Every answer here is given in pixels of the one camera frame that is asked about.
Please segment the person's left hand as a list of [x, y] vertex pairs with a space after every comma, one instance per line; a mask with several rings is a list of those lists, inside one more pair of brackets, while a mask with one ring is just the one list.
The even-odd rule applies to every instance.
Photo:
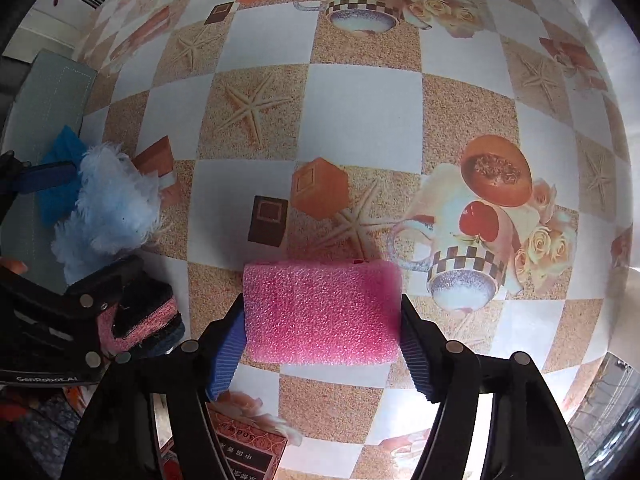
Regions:
[[24, 262], [20, 260], [15, 260], [11, 258], [0, 258], [0, 266], [10, 270], [15, 274], [23, 274], [28, 271], [28, 266]]

